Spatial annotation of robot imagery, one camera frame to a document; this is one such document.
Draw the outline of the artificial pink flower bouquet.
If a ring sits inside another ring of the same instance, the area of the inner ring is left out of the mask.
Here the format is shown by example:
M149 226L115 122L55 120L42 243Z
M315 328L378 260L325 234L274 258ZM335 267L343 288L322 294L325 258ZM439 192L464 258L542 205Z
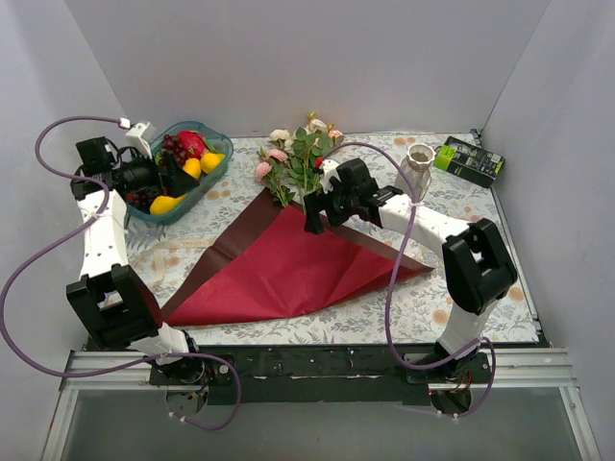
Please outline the artificial pink flower bouquet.
M304 197L320 187L321 174L316 172L324 154L344 141L344 134L334 124L319 119L315 112L296 130L274 130L269 134L270 147L258 150L256 180L272 194L275 204L287 207L302 203Z

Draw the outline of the cream printed ribbon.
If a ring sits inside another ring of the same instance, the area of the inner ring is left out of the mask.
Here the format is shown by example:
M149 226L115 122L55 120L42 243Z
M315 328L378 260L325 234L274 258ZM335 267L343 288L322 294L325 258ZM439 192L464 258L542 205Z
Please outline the cream printed ribbon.
M151 289L157 289L164 281L166 275L165 255L168 252L188 251L196 249L206 249L210 247L214 241L212 239L182 239L182 240L167 240L156 243L150 249L134 255L129 258L129 262L137 267L144 264L147 260L151 260L154 269L154 278L146 282L146 286Z

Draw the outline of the dark red wrapping paper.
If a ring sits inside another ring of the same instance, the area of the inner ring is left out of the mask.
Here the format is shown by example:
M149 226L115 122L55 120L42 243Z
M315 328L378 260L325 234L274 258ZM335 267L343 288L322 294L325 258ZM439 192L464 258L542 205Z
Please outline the dark red wrapping paper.
M304 231L298 205L261 191L201 255L162 309L174 327L249 323L307 315L431 271L348 227Z

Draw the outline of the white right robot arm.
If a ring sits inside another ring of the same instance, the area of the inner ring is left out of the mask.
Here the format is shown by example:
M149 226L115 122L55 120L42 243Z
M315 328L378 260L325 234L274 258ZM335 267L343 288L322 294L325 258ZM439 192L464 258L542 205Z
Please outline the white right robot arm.
M307 232L321 234L326 225L337 227L357 216L418 242L442 260L454 302L444 332L432 353L416 362L394 356L415 376L461 379L480 348L488 317L518 279L497 226L488 219L459 220L422 205L398 187L380 187L358 158L318 160L314 170L321 186L304 199Z

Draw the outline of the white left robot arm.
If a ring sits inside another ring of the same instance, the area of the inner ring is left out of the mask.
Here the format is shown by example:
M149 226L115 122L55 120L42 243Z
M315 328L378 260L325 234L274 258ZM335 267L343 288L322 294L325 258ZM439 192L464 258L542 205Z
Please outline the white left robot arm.
M66 287L70 305L99 349L138 351L153 356L154 368L168 379L203 380L206 365L195 354L195 341L164 322L154 294L129 264L125 241L129 194L166 186L188 192L196 182L177 164L157 166L149 143L137 135L125 148L128 161L105 137L81 141L76 148L82 165L70 187L91 225L79 278Z

